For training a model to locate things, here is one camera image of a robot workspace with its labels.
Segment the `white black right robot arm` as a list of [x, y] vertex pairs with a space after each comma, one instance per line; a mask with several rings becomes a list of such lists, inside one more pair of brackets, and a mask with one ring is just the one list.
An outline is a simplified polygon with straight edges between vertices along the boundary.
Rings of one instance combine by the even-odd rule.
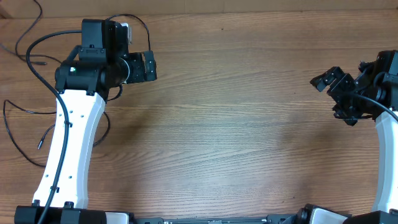
[[346, 215], [307, 204], [286, 223], [397, 223], [397, 51], [378, 53], [373, 62], [361, 62], [353, 78], [332, 67], [311, 80], [318, 91], [333, 98], [334, 117], [354, 126], [372, 119], [379, 140], [376, 198], [369, 213]]

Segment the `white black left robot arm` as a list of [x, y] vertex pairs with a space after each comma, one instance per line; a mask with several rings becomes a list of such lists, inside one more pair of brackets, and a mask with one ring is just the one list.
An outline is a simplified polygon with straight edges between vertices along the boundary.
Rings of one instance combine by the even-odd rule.
[[29, 206], [16, 208], [16, 223], [132, 223], [128, 212], [88, 208], [88, 171], [95, 133], [109, 91], [156, 80], [153, 51], [131, 53], [131, 27], [115, 17], [84, 19], [81, 44], [55, 71], [50, 91], [57, 110], [44, 174]]

